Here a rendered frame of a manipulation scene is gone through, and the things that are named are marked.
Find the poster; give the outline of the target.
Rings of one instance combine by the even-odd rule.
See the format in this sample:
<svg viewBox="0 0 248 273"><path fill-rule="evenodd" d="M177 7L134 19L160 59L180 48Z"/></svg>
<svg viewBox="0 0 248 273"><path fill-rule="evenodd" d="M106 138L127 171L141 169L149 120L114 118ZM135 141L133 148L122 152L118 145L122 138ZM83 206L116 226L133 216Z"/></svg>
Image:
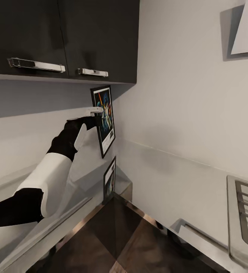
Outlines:
<svg viewBox="0 0 248 273"><path fill-rule="evenodd" d="M102 117L102 126L96 126L100 144L102 159L115 140L115 127L110 85L91 88L93 107L102 107L103 113L94 113L94 116Z"/></svg>

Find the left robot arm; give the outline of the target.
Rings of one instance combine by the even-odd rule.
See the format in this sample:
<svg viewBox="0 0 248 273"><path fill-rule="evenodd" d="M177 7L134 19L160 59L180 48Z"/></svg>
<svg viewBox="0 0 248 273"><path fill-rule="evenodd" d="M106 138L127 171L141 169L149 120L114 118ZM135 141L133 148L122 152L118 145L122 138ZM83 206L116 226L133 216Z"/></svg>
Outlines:
<svg viewBox="0 0 248 273"><path fill-rule="evenodd" d="M39 165L11 198L0 202L0 263L42 219L57 212L74 155L86 131L103 125L102 117L93 115L103 112L102 107L87 107L84 117L68 119Z"/></svg>

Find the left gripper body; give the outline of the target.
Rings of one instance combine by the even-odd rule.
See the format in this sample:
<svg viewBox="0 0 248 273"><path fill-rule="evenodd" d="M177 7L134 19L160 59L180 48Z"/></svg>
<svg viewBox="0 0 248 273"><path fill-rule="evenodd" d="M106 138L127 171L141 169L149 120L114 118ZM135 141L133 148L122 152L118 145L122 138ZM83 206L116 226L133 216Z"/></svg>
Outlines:
<svg viewBox="0 0 248 273"><path fill-rule="evenodd" d="M101 116L84 116L83 118L88 119L91 122L91 128L94 126L102 126L102 117Z"/></svg>

